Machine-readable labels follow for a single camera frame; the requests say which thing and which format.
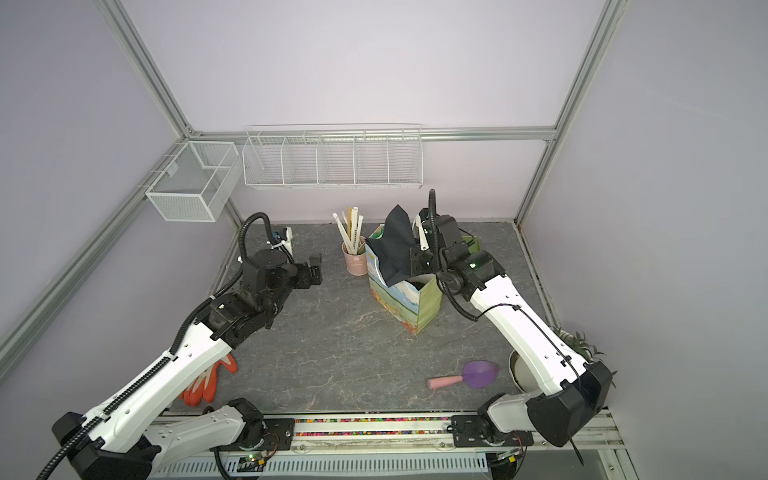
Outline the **landscape printed paper bag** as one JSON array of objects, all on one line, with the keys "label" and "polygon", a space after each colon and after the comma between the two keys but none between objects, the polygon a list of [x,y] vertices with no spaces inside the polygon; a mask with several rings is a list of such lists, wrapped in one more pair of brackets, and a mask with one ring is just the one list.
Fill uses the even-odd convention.
[{"label": "landscape printed paper bag", "polygon": [[369,287],[373,297],[411,333],[421,333],[439,314],[443,293],[433,274],[387,286],[379,269],[379,259],[366,247]]}]

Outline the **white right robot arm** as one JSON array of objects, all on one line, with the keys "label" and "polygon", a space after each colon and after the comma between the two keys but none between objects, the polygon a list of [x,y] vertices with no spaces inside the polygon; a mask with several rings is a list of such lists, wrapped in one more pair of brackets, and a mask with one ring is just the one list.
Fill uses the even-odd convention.
[{"label": "white right robot arm", "polygon": [[[414,272],[435,274],[439,287],[465,318],[487,319],[512,346],[535,386],[522,394],[502,394],[478,411],[491,435],[515,430],[537,432],[563,447],[604,407],[613,372],[600,360],[569,346],[528,305],[502,265],[486,250],[472,251],[457,221],[423,209],[419,244],[411,253]],[[471,311],[457,303],[463,298]]]}]

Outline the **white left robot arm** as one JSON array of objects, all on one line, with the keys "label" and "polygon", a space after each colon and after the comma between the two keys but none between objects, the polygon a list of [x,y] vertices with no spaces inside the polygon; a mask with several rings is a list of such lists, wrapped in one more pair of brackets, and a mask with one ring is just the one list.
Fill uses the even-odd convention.
[{"label": "white left robot arm", "polygon": [[321,284],[321,265],[319,254],[295,263],[281,247],[244,254],[233,278],[193,310],[152,365],[87,413],[69,412],[55,422],[60,448],[39,478],[68,460],[82,479],[146,479],[206,450],[262,446],[267,426],[243,398],[169,427],[154,421],[208,368],[270,328],[292,291]]}]

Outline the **green paper sheet in box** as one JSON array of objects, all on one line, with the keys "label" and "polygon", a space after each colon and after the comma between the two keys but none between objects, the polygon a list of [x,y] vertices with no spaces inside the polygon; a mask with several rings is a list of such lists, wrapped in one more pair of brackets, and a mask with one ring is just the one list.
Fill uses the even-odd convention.
[{"label": "green paper sheet in box", "polygon": [[473,254],[480,250],[480,243],[477,237],[471,236],[471,235],[463,235],[462,239],[467,244],[468,252],[470,254]]}]

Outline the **pink straw holder cup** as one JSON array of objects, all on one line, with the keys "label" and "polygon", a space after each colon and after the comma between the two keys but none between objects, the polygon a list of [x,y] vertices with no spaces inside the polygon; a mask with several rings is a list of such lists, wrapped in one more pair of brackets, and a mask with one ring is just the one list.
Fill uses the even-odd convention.
[{"label": "pink straw holder cup", "polygon": [[342,244],[346,270],[353,276],[366,276],[368,274],[366,253],[350,254],[347,251],[347,245]]}]

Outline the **orange red scissors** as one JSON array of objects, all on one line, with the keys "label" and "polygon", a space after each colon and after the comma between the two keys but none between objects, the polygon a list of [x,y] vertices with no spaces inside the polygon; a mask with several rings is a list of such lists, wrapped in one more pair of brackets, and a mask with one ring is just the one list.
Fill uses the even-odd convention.
[{"label": "orange red scissors", "polygon": [[216,396],[218,370],[221,367],[232,374],[238,370],[233,355],[228,354],[213,363],[193,380],[179,395],[179,399],[188,406],[198,406],[202,401],[212,403]]}]

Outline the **potted green plant white pot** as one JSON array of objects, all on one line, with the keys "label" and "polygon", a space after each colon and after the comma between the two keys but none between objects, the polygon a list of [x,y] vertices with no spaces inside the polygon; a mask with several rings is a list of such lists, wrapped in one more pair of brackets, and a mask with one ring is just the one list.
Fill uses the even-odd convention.
[{"label": "potted green plant white pot", "polygon": [[[561,327],[556,327],[554,333],[573,351],[581,355],[587,362],[595,362],[605,355],[598,349],[583,332],[569,332]],[[508,369],[516,388],[524,393],[538,389],[532,371],[521,359],[516,350],[509,356]]]}]

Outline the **white mesh wall basket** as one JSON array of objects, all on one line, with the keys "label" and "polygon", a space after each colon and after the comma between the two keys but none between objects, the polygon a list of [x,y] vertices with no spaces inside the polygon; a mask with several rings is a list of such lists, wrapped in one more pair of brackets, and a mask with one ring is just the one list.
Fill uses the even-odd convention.
[{"label": "white mesh wall basket", "polygon": [[168,222],[214,223],[243,175],[233,142],[188,141],[145,196]]}]

